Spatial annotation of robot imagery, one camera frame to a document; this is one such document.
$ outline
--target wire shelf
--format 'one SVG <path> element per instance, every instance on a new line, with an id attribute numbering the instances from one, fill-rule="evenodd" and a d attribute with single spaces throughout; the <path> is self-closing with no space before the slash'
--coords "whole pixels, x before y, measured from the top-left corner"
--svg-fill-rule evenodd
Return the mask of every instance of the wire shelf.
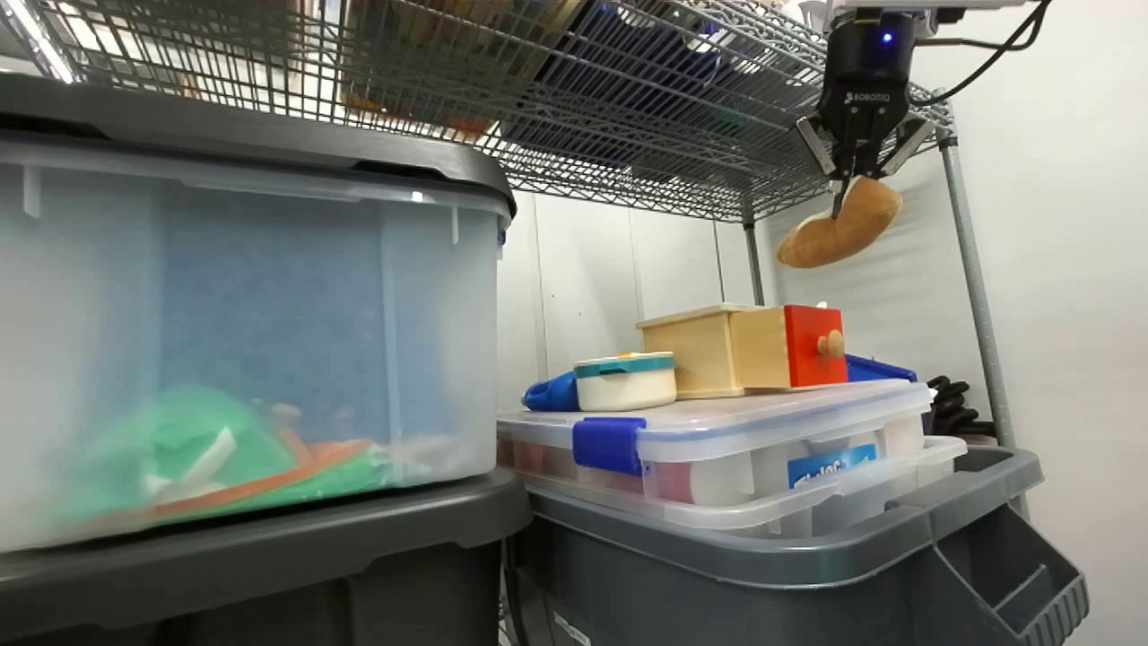
<path id="1" fill-rule="evenodd" d="M 695 219 L 826 190 L 794 133 L 826 39 L 767 4 L 26 0 L 56 81 L 475 143 L 520 190 Z"/>

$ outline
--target container lid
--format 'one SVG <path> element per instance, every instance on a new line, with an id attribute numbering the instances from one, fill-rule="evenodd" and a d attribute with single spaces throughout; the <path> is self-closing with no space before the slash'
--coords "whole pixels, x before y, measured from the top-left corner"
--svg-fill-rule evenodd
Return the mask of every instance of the container lid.
<path id="1" fill-rule="evenodd" d="M 918 548 L 975 524 L 1040 484 L 1030 454 L 972 448 L 959 473 L 902 501 L 892 509 L 814 540 L 750 540 L 713 530 L 672 530 L 593 504 L 530 496 L 535 518 L 609 542 L 634 558 L 692 570 L 738 589 L 848 589 L 867 582 Z"/>
<path id="2" fill-rule="evenodd" d="M 960 440 L 926 440 L 922 454 L 915 456 L 890 456 L 873 460 L 854 472 L 831 472 L 823 473 L 794 491 L 783 496 L 762 496 L 735 505 L 692 505 L 692 504 L 666 504 L 666 501 L 645 501 L 645 496 L 618 496 L 609 487 L 586 487 L 560 479 L 529 479 L 530 491 L 557 496 L 557 501 L 576 501 L 593 504 L 596 509 L 618 509 L 623 518 L 641 518 L 655 527 L 686 527 L 686 530 L 758 530 L 767 524 L 779 524 L 794 514 L 810 514 L 829 501 L 857 496 L 885 487 L 902 479 L 911 479 L 926 468 L 954 463 L 969 454 Z"/>
<path id="3" fill-rule="evenodd" d="M 513 473 L 499 472 L 458 484 L 365 496 L 316 509 L 16 552 L 0 558 L 0 642 L 63 630 L 156 624 L 338 582 L 415 548 L 494 547 L 529 524 L 529 491 Z"/>
<path id="4" fill-rule="evenodd" d="M 661 375 L 676 369 L 676 353 L 631 353 L 631 355 L 608 355 L 593 362 L 576 362 L 576 377 L 609 377 L 609 375 Z"/>
<path id="5" fill-rule="evenodd" d="M 62 85 L 0 77 L 5 133 L 63 136 L 77 143 L 134 146 L 163 154 L 205 154 L 218 162 L 262 162 L 355 175 L 447 181 L 494 195 L 518 213 L 503 170 L 463 143 L 379 131 L 348 131 L 262 112 L 238 112 L 185 96 L 130 95 L 104 85 Z"/>
<path id="6" fill-rule="evenodd" d="M 676 401 L 637 418 L 520 414 L 499 434 L 529 444 L 573 448 L 576 432 L 634 429 L 645 463 L 698 463 L 752 448 L 879 432 L 890 418 L 918 418 L 918 389 L 903 381 L 831 383 L 752 400 Z"/>

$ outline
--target food container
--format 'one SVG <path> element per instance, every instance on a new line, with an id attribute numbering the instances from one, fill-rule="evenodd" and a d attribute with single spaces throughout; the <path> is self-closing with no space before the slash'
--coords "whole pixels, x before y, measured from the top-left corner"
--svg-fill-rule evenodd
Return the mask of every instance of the food container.
<path id="1" fill-rule="evenodd" d="M 964 442 L 926 442 L 896 381 L 678 401 L 631 418 L 506 418 L 503 463 L 537 491 L 692 530 L 799 534 L 936 484 Z"/>
<path id="2" fill-rule="evenodd" d="M 678 400 L 672 353 L 634 353 L 576 362 L 573 377 L 581 408 L 645 408 Z"/>

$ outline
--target plastic storage bin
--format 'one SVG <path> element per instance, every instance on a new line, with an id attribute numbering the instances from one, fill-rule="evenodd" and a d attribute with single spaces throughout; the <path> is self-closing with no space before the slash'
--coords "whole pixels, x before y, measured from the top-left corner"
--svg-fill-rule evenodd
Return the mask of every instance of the plastic storage bin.
<path id="1" fill-rule="evenodd" d="M 823 540 L 680 534 L 535 501 L 509 596 L 530 646 L 1062 646 L 1092 611 L 1080 570 L 1008 504 L 1027 454 Z"/>
<path id="2" fill-rule="evenodd" d="M 475 152 L 0 84 L 0 552 L 494 468 Z"/>
<path id="3" fill-rule="evenodd" d="M 678 400 L 672 353 L 634 353 L 576 362 L 573 377 L 581 408 L 645 408 Z"/>
<path id="4" fill-rule="evenodd" d="M 490 646 L 518 479 L 0 558 L 5 646 Z"/>
<path id="5" fill-rule="evenodd" d="M 964 442 L 922 440 L 918 389 L 678 401 L 634 418 L 509 418 L 503 463 L 535 487 L 692 530 L 810 534 L 952 473 Z"/>

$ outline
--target gray plastic tub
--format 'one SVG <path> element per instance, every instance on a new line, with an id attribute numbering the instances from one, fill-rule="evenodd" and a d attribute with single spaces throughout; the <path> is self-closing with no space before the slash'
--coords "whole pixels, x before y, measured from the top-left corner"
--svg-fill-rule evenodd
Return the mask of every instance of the gray plastic tub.
<path id="1" fill-rule="evenodd" d="M 1057 646 L 1088 618 L 1080 570 L 1011 501 L 1030 454 L 818 540 L 672 534 L 535 496 L 513 596 L 529 646 Z"/>
<path id="2" fill-rule="evenodd" d="M 0 646 L 490 646 L 503 540 L 529 520 L 490 473 L 0 558 Z"/>

